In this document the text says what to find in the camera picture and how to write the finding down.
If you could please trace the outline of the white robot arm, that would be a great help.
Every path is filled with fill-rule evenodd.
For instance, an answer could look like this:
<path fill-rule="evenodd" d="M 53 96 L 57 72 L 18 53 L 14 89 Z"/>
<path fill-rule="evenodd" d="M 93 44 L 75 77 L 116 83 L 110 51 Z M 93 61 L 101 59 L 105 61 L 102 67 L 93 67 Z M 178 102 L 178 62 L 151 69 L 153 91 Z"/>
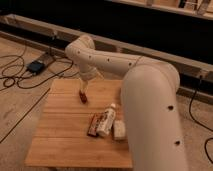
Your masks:
<path fill-rule="evenodd" d="M 172 64 L 97 50 L 88 35 L 68 44 L 65 54 L 83 80 L 99 70 L 123 77 L 121 107 L 133 171 L 189 171 L 176 99 L 180 76 Z"/>

